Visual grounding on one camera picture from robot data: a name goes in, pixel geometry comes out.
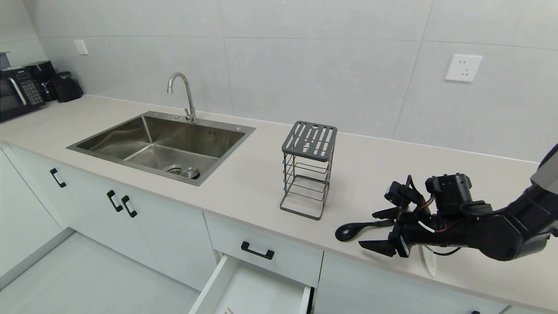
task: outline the black microwave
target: black microwave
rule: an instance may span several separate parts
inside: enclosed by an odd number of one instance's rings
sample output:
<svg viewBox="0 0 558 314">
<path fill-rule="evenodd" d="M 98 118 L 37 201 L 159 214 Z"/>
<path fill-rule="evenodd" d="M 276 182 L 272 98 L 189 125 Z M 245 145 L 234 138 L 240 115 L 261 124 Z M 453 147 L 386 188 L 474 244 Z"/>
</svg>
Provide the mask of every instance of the black microwave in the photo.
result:
<svg viewBox="0 0 558 314">
<path fill-rule="evenodd" d="M 45 105 L 27 68 L 0 71 L 0 122 Z"/>
</svg>

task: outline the light switch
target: light switch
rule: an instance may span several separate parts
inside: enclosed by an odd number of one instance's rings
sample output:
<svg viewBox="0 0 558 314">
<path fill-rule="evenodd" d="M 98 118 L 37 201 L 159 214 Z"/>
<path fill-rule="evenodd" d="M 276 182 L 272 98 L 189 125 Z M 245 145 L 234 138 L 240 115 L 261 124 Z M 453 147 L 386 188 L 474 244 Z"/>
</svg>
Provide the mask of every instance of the light switch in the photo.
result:
<svg viewBox="0 0 558 314">
<path fill-rule="evenodd" d="M 482 60 L 482 56 L 454 55 L 446 74 L 446 80 L 472 82 Z"/>
<path fill-rule="evenodd" d="M 85 46 L 85 42 L 81 39 L 74 40 L 75 48 L 78 50 L 80 55 L 88 55 L 87 47 Z"/>
</svg>

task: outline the kitchen counter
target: kitchen counter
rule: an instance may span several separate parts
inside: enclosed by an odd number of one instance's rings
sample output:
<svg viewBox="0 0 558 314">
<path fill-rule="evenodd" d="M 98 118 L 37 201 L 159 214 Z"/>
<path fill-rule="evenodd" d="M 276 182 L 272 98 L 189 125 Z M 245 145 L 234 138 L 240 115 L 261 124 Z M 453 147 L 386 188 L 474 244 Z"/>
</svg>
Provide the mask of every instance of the kitchen counter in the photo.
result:
<svg viewBox="0 0 558 314">
<path fill-rule="evenodd" d="M 339 133 L 324 215 L 314 221 L 279 209 L 283 196 L 281 144 L 290 125 L 198 112 L 201 119 L 256 128 L 200 187 L 66 149 L 147 111 L 184 115 L 179 108 L 86 95 L 5 122 L 0 125 L 0 136 L 4 142 L 86 172 L 381 269 L 506 304 L 558 311 L 557 239 L 551 239 L 540 253 L 507 262 L 473 249 L 438 256 L 437 274 L 432 278 L 417 248 L 404 259 L 358 245 L 358 240 L 386 239 L 391 228 L 368 229 L 346 243 L 334 236 L 340 225 L 370 221 L 372 212 L 391 207 L 383 198 L 386 186 L 394 180 L 405 182 L 408 174 L 427 195 L 426 178 L 465 173 L 473 184 L 473 198 L 498 209 L 530 185 L 535 163 Z"/>
</svg>

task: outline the sink basin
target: sink basin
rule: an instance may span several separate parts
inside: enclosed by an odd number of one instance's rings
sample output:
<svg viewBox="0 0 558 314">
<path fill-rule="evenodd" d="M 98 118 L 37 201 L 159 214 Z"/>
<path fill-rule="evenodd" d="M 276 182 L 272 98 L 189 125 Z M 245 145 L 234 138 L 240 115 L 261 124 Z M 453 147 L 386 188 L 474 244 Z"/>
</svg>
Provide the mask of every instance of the sink basin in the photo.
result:
<svg viewBox="0 0 558 314">
<path fill-rule="evenodd" d="M 149 111 L 67 148 L 199 186 L 254 130 Z"/>
</svg>

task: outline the white cabinet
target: white cabinet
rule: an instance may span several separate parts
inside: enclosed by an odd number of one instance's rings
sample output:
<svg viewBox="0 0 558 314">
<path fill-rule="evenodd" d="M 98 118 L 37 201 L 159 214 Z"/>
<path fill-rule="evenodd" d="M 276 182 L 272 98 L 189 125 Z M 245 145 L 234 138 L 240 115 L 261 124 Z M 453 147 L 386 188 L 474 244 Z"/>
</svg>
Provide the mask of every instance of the white cabinet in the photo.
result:
<svg viewBox="0 0 558 314">
<path fill-rule="evenodd" d="M 11 148 L 23 167 L 20 173 L 24 180 L 34 183 L 39 190 L 35 195 L 47 209 L 56 211 L 68 226 L 79 220 L 84 212 L 74 206 L 72 198 L 77 182 L 67 182 L 64 178 L 69 167 L 15 146 Z"/>
<path fill-rule="evenodd" d="M 13 150 L 69 227 L 191 287 L 205 286 L 217 259 L 202 212 Z"/>
<path fill-rule="evenodd" d="M 498 314 L 505 304 L 325 253 L 315 314 Z"/>
<path fill-rule="evenodd" d="M 75 185 L 72 197 L 75 207 L 83 212 L 83 215 L 68 222 L 72 229 L 161 271 L 134 218 L 126 210 L 117 211 L 116 208 L 122 208 L 122 204 L 117 198 L 115 183 L 71 167 L 64 169 L 63 175 L 68 185 Z M 113 197 L 109 197 L 111 191 L 115 192 Z"/>
<path fill-rule="evenodd" d="M 318 286 L 322 250 L 206 214 L 209 236 L 221 251 L 311 287 Z"/>
<path fill-rule="evenodd" d="M 224 255 L 190 314 L 306 314 L 311 306 L 311 289 Z"/>
<path fill-rule="evenodd" d="M 202 290 L 217 266 L 203 213 L 130 187 L 119 185 L 116 191 L 137 213 L 133 221 L 163 273 Z"/>
<path fill-rule="evenodd" d="M 505 312 L 505 314 L 542 314 L 542 313 L 537 312 L 537 311 L 533 311 L 533 310 L 527 310 L 525 308 L 520 308 L 520 307 L 513 306 L 512 308 L 507 310 Z"/>
<path fill-rule="evenodd" d="M 0 151 L 0 277 L 61 231 Z"/>
</svg>

